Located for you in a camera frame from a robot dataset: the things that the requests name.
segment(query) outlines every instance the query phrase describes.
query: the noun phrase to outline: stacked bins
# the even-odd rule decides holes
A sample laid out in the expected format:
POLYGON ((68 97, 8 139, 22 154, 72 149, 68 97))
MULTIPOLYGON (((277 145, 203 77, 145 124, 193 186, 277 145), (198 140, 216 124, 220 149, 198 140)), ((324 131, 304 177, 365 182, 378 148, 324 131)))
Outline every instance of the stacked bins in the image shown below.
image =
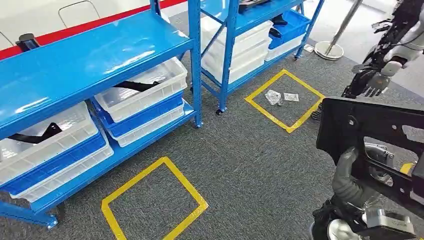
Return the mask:
POLYGON ((34 202, 113 154, 85 102, 0 141, 0 190, 34 202))
MULTIPOLYGON (((266 21, 237 36, 232 49, 228 83, 240 79, 264 64, 271 39, 268 37, 273 23, 266 21)), ((201 50, 212 40, 221 25, 205 16, 200 20, 201 50)), ((224 28, 201 60, 201 66, 222 83, 227 28, 224 28)))
POLYGON ((266 55, 265 61, 271 61, 272 59, 287 53, 288 51, 298 47, 302 43, 302 39, 305 36, 308 28, 309 20, 304 15, 294 10, 285 11, 282 17, 287 21, 287 25, 274 25, 281 37, 275 37, 271 34, 269 37, 272 39, 269 45, 269 51, 266 55))
POLYGON ((173 57, 91 99, 109 135, 125 147, 184 115, 187 70, 173 57))

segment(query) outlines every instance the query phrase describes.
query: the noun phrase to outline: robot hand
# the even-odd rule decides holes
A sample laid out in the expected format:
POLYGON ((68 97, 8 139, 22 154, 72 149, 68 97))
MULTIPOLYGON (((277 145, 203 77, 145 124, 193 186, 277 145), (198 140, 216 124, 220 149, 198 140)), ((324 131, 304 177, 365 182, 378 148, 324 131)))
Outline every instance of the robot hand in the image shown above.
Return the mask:
POLYGON ((388 89, 390 80, 391 77, 382 75, 379 72, 375 72, 375 74, 366 84, 362 93, 365 94, 365 97, 374 97, 380 94, 384 94, 388 89))

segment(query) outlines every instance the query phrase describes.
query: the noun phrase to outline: yellow floor tape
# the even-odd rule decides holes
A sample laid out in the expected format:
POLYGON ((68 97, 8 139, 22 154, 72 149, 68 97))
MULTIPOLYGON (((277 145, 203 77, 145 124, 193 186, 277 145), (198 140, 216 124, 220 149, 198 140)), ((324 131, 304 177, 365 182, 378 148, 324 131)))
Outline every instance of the yellow floor tape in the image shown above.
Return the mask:
POLYGON ((276 123, 278 126, 285 129, 289 134, 292 133, 295 129, 300 127, 312 114, 313 111, 316 111, 318 109, 318 105, 323 101, 323 99, 326 96, 322 95, 319 91, 315 90, 311 86, 309 86, 306 82, 300 80, 295 75, 291 74, 286 69, 283 69, 277 75, 273 76, 270 80, 268 80, 264 85, 262 85, 260 88, 258 88, 256 91, 252 92, 249 96, 244 98, 248 103, 250 103, 254 108, 256 108, 259 112, 261 112, 263 115, 265 115, 267 118, 269 118, 271 121, 276 123), (275 81, 277 81, 279 78, 281 78, 283 75, 287 75, 290 78, 294 79, 296 82, 304 86, 306 89, 314 93, 319 97, 319 100, 311 107, 309 108, 305 114, 303 114, 299 120, 297 120, 292 126, 287 126, 277 118, 275 118, 273 115, 271 115, 268 111, 263 109, 261 106, 259 106, 255 101, 253 101, 253 98, 255 98, 257 95, 259 95, 261 92, 263 92, 265 89, 267 89, 271 84, 273 84, 275 81))
POLYGON ((400 172, 403 174, 408 175, 408 173, 410 172, 411 168, 414 166, 413 163, 405 163, 401 168, 400 168, 400 172))
POLYGON ((105 197, 101 201, 101 211, 104 214, 107 222, 109 223, 110 229, 117 240, 126 240, 122 229, 120 228, 114 214, 112 213, 109 203, 115 200, 119 195, 123 194, 126 190, 134 186, 138 181, 143 179, 145 176, 150 174, 153 170, 158 168, 160 165, 165 164, 171 172, 176 176, 176 178, 181 182, 181 184, 187 189, 187 191, 193 196, 199 206, 188 215, 178 226, 176 226, 168 235, 166 235, 164 240, 172 240, 175 239, 180 233, 184 231, 196 218, 200 216, 200 214, 208 208, 208 203, 203 199, 203 197, 198 193, 198 191, 193 187, 193 185, 187 180, 187 178, 178 170, 178 168, 172 163, 172 161, 168 157, 161 157, 148 168, 144 169, 138 175, 133 177, 131 180, 126 182, 120 188, 112 192, 109 196, 105 197))

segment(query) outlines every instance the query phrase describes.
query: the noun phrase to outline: plastic bag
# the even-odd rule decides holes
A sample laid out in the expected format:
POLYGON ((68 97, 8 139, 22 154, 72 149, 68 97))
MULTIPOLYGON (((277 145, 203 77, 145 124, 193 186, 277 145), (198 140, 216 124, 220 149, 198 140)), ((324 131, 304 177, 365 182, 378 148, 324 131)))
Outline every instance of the plastic bag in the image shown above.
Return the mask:
POLYGON ((276 92, 274 90, 268 90, 268 92, 265 93, 265 98, 268 99, 271 105, 275 105, 276 103, 280 101, 281 93, 276 92))

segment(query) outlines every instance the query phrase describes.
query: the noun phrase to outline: cable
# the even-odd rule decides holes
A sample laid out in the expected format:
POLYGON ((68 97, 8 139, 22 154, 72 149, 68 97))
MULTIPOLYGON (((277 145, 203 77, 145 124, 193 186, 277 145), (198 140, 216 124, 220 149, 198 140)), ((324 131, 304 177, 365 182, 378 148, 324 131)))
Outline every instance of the cable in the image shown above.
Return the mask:
POLYGON ((420 34, 418 34, 416 37, 414 37, 412 40, 410 40, 409 42, 405 42, 405 43, 401 43, 401 44, 392 44, 392 45, 390 45, 391 47, 395 47, 395 46, 404 46, 404 47, 407 47, 407 48, 409 48, 409 49, 411 49, 411 50, 416 50, 416 49, 412 49, 412 48, 410 48, 410 47, 408 47, 408 46, 405 46, 405 44, 410 44, 410 43, 412 43, 413 41, 415 41, 415 40, 417 40, 419 37, 421 37, 421 35, 423 35, 424 34, 424 31, 422 31, 420 34))

